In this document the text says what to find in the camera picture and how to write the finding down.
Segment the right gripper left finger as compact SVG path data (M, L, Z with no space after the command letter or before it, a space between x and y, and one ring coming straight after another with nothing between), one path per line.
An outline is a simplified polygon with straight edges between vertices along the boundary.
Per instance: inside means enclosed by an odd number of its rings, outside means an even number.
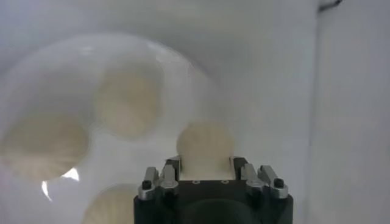
M138 198L143 201L149 201L161 195L177 195L180 168L180 156L168 158L161 172L156 167L148 167L144 179L138 187Z

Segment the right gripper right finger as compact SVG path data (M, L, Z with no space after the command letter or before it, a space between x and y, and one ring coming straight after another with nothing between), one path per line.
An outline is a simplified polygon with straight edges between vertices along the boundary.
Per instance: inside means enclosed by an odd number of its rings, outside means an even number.
M261 165L256 170L244 157L234 156L233 172L236 180L245 181L247 191L251 195L259 191L264 192L268 188L272 198L277 200L288 198L288 186L276 175L271 166Z

